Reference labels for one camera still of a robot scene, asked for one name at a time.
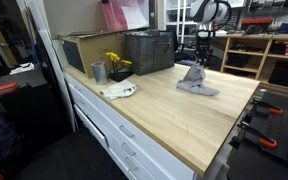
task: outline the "gray storage bin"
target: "gray storage bin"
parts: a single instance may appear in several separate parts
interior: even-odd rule
[[[145,75],[174,66],[172,32],[149,30],[126,34],[126,55],[132,71]]]

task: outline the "metal cup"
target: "metal cup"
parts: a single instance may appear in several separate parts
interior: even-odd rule
[[[104,85],[108,83],[108,76],[105,69],[105,62],[95,62],[91,64],[96,85]]]

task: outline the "chair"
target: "chair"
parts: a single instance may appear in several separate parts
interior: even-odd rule
[[[190,55],[183,52],[184,47],[186,47],[187,45],[186,44],[182,44],[182,43],[178,43],[177,35],[176,35],[175,31],[172,31],[172,36],[173,36],[174,60],[175,60],[175,62],[181,61],[181,60],[184,60],[184,59],[189,59]],[[181,46],[181,50],[179,52],[177,52],[178,51],[178,46]]]

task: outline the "white drawer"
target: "white drawer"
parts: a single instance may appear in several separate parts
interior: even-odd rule
[[[101,129],[102,121],[101,114],[96,107],[94,107],[82,94],[76,91],[71,84],[69,84],[71,94],[75,104],[81,109],[81,111],[89,117],[93,123]]]
[[[71,87],[82,94],[94,107],[97,107],[96,102],[96,96],[88,90],[85,86],[83,86],[81,83],[76,81],[73,77],[71,77],[69,74],[66,74],[66,80],[71,85]]]
[[[122,149],[122,145],[110,133],[107,133],[108,151],[116,164],[129,179],[150,180],[152,176],[134,159],[131,159]]]
[[[150,175],[154,177],[154,179],[159,180],[168,180],[172,179],[170,175],[167,174],[166,171],[163,172],[163,168],[159,166],[157,162],[154,162],[153,159],[141,150],[141,147],[138,147],[136,144],[131,142],[128,138],[123,136],[122,132],[111,123],[111,121],[104,119],[105,116],[102,117],[103,125],[105,126],[104,129],[114,134],[114,137],[119,141],[121,144],[122,149],[132,160],[138,161],[144,169],[146,169]]]
[[[77,115],[80,117],[83,124],[85,125],[85,127],[88,128],[91,131],[91,133],[94,135],[94,137],[98,140],[98,142],[105,149],[107,149],[105,136],[94,126],[94,124],[83,114],[83,112],[76,105],[74,105],[74,108],[75,108]]]
[[[181,180],[194,179],[194,171],[192,169],[144,134],[141,130],[131,124],[127,119],[108,106],[101,99],[98,99],[97,103],[100,114],[103,116],[102,122],[104,126],[109,126],[107,121],[114,124],[114,126],[116,126],[115,129],[117,130],[114,130],[112,127],[108,127],[108,130],[112,131],[118,140],[123,141],[124,139],[128,139],[130,142],[132,142],[134,147],[140,149],[143,154],[150,161],[156,164],[156,166],[160,168],[160,171],[162,171],[168,178]],[[145,168],[148,166],[146,161],[143,165]],[[155,171],[150,170],[150,168],[147,170],[150,174],[156,173]]]

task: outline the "butcher block counter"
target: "butcher block counter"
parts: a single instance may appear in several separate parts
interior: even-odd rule
[[[234,127],[259,82],[211,70],[205,70],[203,84],[220,91],[203,96],[176,88],[188,66],[175,65],[128,80],[138,91],[130,97],[113,101],[100,95],[115,82],[96,85],[71,67],[64,72],[72,76],[130,123],[203,177],[219,149]]]

